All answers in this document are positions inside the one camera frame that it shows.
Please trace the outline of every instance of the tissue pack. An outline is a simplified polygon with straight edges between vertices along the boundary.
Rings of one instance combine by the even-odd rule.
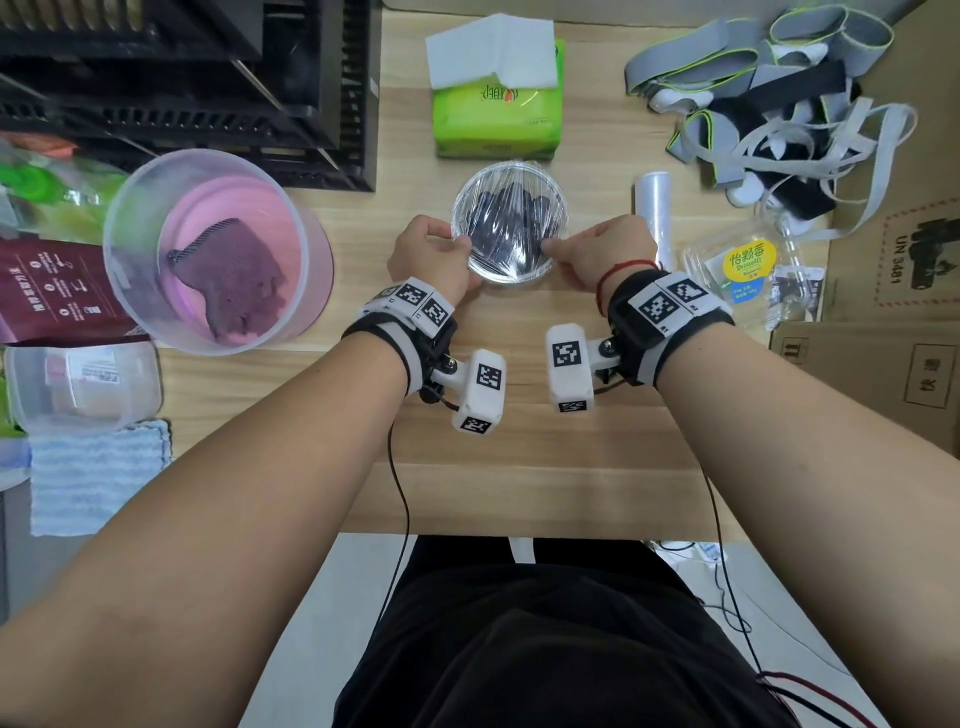
[[[496,76],[433,92],[437,156],[552,159],[564,118],[564,42],[554,42],[556,88],[508,88]]]

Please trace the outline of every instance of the red cable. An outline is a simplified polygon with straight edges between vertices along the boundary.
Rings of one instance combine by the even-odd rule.
[[[857,720],[863,723],[864,728],[876,728],[876,724],[873,723],[871,720],[868,720],[867,717],[864,716],[862,713],[860,713],[860,711],[858,711],[853,705],[848,703],[843,698],[837,697],[826,688],[821,688],[819,685],[814,685],[809,680],[804,680],[802,677],[797,677],[796,675],[792,675],[789,672],[768,672],[766,670],[758,673],[757,677],[759,678],[775,677],[775,678],[779,678],[780,680],[790,680],[792,682],[799,683],[800,685],[803,685],[805,688],[808,688],[809,690],[816,692],[818,695],[825,697],[827,700],[831,700],[837,705],[839,705],[841,708],[847,711],[851,716],[855,717]]]
[[[600,291],[603,289],[603,284],[606,283],[607,279],[617,271],[622,271],[624,268],[630,268],[633,265],[645,265],[648,268],[657,268],[657,263],[655,263],[653,260],[647,260],[645,258],[641,260],[625,260],[622,263],[617,263],[603,276],[601,276],[600,280],[597,281],[597,310],[600,311],[601,316],[604,316],[603,308],[600,305]]]

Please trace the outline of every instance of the red string bracelet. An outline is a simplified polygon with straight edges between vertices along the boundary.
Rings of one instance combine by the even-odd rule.
[[[606,316],[603,312],[603,306],[600,305],[600,292],[603,290],[603,284],[607,282],[607,279],[612,276],[617,271],[622,271],[624,268],[630,268],[634,265],[645,265],[649,268],[659,268],[659,265],[653,260],[639,259],[639,260],[625,260],[622,263],[617,263],[609,271],[607,271],[603,276],[600,277],[600,280],[597,282],[597,310],[600,311],[601,316]]]

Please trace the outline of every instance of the person's right arm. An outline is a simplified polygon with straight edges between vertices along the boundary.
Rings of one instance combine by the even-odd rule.
[[[640,218],[544,248],[590,290],[652,258]],[[623,271],[604,285],[606,304]],[[715,324],[657,388],[760,554],[894,726],[960,715],[960,463]]]

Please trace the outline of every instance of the blue striped towel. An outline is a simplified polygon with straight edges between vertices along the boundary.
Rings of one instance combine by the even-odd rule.
[[[170,464],[170,428],[162,420],[103,435],[32,437],[34,536],[96,533]]]

